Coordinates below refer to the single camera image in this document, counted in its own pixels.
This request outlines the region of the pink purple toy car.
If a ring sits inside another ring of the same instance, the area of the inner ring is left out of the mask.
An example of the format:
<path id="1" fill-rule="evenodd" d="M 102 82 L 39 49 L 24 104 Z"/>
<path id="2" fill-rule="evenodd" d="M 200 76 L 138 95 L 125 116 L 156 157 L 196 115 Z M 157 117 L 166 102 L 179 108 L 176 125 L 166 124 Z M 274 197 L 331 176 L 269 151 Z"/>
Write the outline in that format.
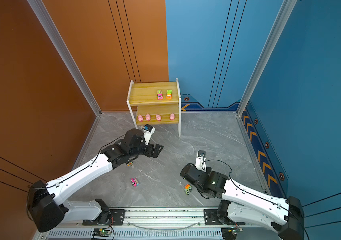
<path id="1" fill-rule="evenodd" d="M 157 99 L 158 100 L 163 100 L 163 94 L 162 94 L 162 90 L 157 90 Z"/>

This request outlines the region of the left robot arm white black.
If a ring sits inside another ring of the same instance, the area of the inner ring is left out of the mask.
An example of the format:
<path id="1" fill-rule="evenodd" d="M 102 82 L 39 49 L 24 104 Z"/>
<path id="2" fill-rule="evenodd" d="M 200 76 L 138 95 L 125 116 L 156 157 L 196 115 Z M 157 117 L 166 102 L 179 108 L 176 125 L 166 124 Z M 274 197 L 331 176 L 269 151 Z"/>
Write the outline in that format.
<path id="1" fill-rule="evenodd" d="M 139 156 L 157 158 L 163 146 L 150 143 L 155 128 L 146 124 L 131 129 L 123 139 L 100 148 L 97 155 L 68 174 L 47 183 L 37 181 L 29 187 L 26 208 L 37 230 L 48 232 L 61 223 L 83 221 L 86 224 L 110 225 L 111 211 L 102 199 L 74 202 L 69 197 L 96 178 L 127 165 Z"/>

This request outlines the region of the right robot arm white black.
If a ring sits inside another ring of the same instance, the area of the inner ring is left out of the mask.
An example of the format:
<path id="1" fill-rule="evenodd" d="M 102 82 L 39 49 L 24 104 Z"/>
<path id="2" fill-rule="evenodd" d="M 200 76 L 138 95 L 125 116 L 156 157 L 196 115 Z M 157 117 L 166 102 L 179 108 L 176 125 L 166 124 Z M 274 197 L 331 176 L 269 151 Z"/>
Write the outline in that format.
<path id="1" fill-rule="evenodd" d="M 298 198 L 273 197 L 241 185 L 210 167 L 199 170 L 194 164 L 187 164 L 180 176 L 204 198 L 221 200 L 216 214 L 222 224 L 257 225 L 277 233 L 282 240 L 305 238 L 304 211 Z"/>

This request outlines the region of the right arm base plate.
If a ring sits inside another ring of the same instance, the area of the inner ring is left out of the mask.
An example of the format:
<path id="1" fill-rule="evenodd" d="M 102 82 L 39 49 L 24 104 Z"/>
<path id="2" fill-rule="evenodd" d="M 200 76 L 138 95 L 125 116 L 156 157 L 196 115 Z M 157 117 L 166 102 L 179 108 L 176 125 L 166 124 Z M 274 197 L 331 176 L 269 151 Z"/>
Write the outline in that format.
<path id="1" fill-rule="evenodd" d="M 228 211 L 223 209 L 204 209 L 204 222 L 207 226 L 225 225 L 225 226 L 244 226 L 244 222 L 235 223 L 228 217 Z"/>

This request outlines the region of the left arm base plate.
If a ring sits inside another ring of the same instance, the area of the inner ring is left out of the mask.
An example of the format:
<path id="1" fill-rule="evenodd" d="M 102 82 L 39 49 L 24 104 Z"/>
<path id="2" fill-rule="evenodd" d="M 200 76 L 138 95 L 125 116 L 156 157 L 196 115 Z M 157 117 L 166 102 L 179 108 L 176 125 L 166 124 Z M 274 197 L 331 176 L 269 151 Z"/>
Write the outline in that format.
<path id="1" fill-rule="evenodd" d="M 122 226 L 125 209 L 103 210 L 95 220 L 83 220 L 83 226 Z"/>

